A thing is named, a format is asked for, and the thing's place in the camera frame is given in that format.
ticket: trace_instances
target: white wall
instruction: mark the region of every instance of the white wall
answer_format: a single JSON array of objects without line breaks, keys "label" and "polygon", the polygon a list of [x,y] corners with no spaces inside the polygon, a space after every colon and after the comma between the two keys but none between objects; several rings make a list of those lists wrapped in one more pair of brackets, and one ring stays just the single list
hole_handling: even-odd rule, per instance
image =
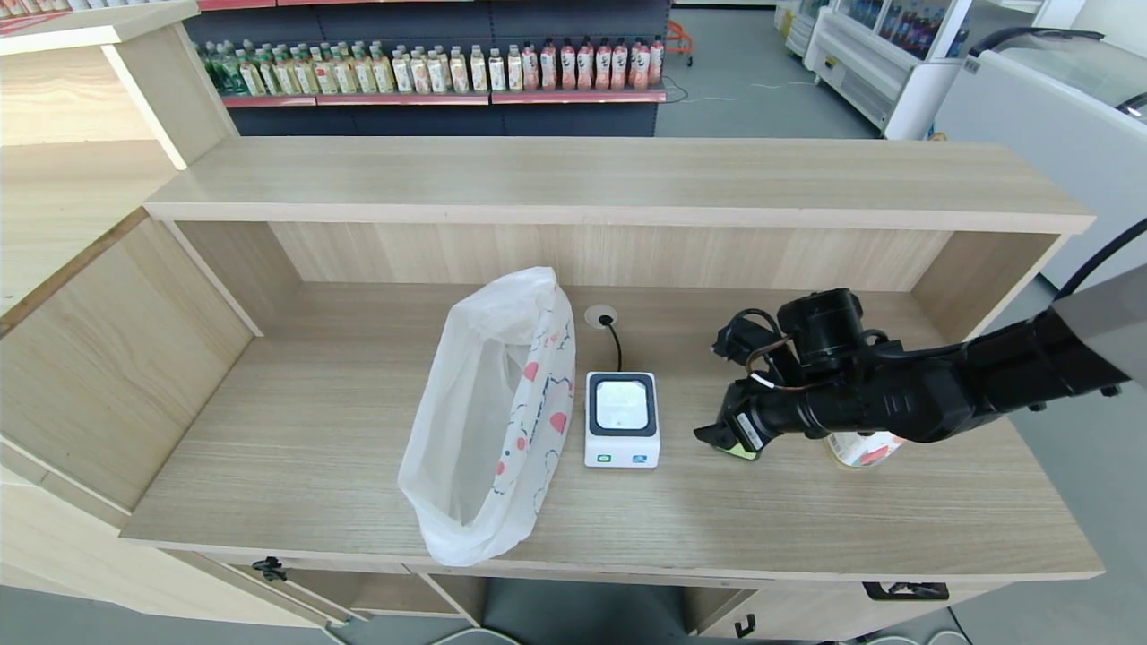
[{"label": "white wall", "polygon": [[1147,56],[1147,0],[1087,0],[1071,26],[1103,32],[1106,42]]}]

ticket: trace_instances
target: robotic arm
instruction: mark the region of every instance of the robotic arm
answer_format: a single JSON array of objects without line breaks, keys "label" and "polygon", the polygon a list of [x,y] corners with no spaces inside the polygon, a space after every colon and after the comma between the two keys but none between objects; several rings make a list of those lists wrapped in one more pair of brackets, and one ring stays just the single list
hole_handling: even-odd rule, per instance
[{"label": "robotic arm", "polygon": [[743,365],[746,376],[728,386],[717,421],[694,435],[751,453],[786,433],[889,430],[931,443],[1021,407],[1094,390],[1115,396],[1131,376],[1147,379],[1147,266],[1056,300],[1029,320],[935,349],[905,351],[884,332],[865,329],[863,314],[856,295],[834,289],[785,304],[775,321],[756,309],[734,316],[712,349]]}]

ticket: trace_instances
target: white plastic bag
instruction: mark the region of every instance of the white plastic bag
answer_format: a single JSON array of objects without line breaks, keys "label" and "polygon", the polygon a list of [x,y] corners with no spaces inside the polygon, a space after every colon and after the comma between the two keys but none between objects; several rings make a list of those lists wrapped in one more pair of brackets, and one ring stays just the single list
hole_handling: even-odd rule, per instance
[{"label": "white plastic bag", "polygon": [[533,530],[574,410],[574,312],[547,266],[450,310],[398,471],[438,562],[481,562]]}]

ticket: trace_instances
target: cabinet handle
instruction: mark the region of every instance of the cabinet handle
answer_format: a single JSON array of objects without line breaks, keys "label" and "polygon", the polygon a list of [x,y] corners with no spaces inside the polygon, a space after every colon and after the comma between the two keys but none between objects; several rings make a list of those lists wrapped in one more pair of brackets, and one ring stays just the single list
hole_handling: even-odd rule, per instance
[{"label": "cabinet handle", "polygon": [[749,614],[748,616],[746,616],[744,622],[747,623],[744,627],[741,627],[741,621],[736,621],[736,623],[733,624],[733,629],[736,630],[738,638],[744,638],[746,636],[752,634],[754,631],[757,631],[756,614]]},{"label": "cabinet handle", "polygon": [[897,582],[888,585],[888,590],[879,582],[865,582],[864,590],[873,600],[933,600],[943,601],[951,598],[947,585],[943,582]]},{"label": "cabinet handle", "polygon": [[267,582],[282,581],[287,582],[287,572],[283,570],[283,564],[279,561],[279,558],[274,555],[267,555],[266,558],[253,562],[251,568],[263,574],[263,577]]}]

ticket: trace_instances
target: wooden countertop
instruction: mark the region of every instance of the wooden countertop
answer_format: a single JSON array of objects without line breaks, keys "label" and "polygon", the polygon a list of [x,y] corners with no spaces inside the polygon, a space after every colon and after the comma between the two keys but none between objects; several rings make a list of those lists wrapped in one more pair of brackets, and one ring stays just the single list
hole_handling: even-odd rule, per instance
[{"label": "wooden countertop", "polygon": [[[450,305],[474,287],[302,287],[201,411],[123,537],[262,558],[431,564],[396,484]],[[804,580],[1091,577],[1102,566],[1007,420],[849,471],[822,442],[771,444],[757,463],[697,442],[740,367],[709,351],[746,306],[796,292],[570,288],[575,311],[619,312],[626,368],[657,374],[661,465],[583,465],[580,393],[533,534],[483,565],[510,570]],[[865,324],[908,348],[939,336],[908,294],[861,294]],[[579,379],[611,366],[578,317]]]},{"label": "wooden countertop", "polygon": [[999,146],[811,139],[244,137],[145,205],[180,220],[1029,233],[1092,219]]},{"label": "wooden countertop", "polygon": [[0,56],[114,45],[198,14],[194,0],[75,11],[0,38]]},{"label": "wooden countertop", "polygon": [[15,146],[0,158],[0,313],[175,174],[156,141]]}]

